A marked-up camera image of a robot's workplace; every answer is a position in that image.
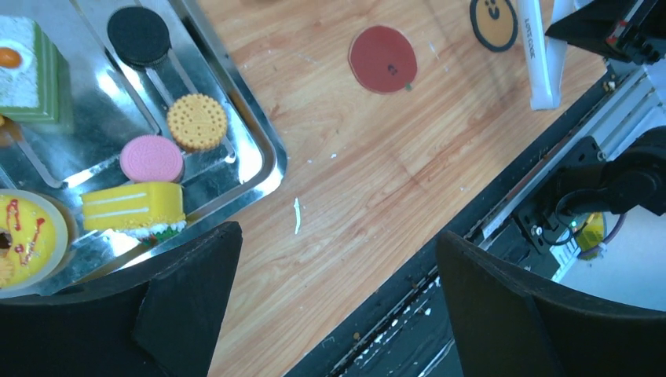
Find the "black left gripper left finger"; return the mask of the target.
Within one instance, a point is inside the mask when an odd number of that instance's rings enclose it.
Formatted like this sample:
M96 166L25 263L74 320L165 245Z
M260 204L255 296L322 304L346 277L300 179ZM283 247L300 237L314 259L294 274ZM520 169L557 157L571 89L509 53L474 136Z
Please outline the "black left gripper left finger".
M229 221L54 295L2 300L2 375L205 376L242 242Z

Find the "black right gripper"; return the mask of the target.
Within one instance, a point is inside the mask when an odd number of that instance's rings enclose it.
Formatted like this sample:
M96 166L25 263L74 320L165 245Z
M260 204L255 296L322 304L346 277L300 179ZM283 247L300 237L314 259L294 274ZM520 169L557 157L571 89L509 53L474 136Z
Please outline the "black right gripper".
M665 0L592 1L545 35L605 58L655 64L665 57Z

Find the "yellow cake slice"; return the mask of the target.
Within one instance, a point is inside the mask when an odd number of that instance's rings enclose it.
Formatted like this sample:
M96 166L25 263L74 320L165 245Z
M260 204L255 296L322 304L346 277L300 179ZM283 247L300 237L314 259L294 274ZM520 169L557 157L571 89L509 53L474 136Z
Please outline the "yellow cake slice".
M154 181L120 185L80 196L84 229L113 230L137 239L180 232L186 225L182 187Z

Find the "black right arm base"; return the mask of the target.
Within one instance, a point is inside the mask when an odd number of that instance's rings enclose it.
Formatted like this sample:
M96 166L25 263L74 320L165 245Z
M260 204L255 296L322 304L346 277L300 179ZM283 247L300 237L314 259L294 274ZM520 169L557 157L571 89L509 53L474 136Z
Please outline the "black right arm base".
M587 228L597 212L625 214L643 207L665 212L665 128L647 130L613 160L592 136L578 144L514 211L539 252L559 247Z

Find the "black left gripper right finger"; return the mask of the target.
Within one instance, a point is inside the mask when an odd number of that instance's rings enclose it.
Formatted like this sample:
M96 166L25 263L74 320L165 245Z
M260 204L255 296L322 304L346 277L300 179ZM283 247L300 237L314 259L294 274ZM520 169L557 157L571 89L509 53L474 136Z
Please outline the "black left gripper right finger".
M464 375L664 375L664 312L557 284L453 232L436 258Z

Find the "white and metal tongs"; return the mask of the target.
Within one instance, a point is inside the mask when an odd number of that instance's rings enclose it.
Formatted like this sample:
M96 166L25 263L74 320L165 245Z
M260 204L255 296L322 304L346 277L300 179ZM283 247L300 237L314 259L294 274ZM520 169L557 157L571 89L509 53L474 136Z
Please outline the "white and metal tongs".
M562 99L567 42L546 36L540 1L519 0L517 7L529 73L531 109L556 109Z

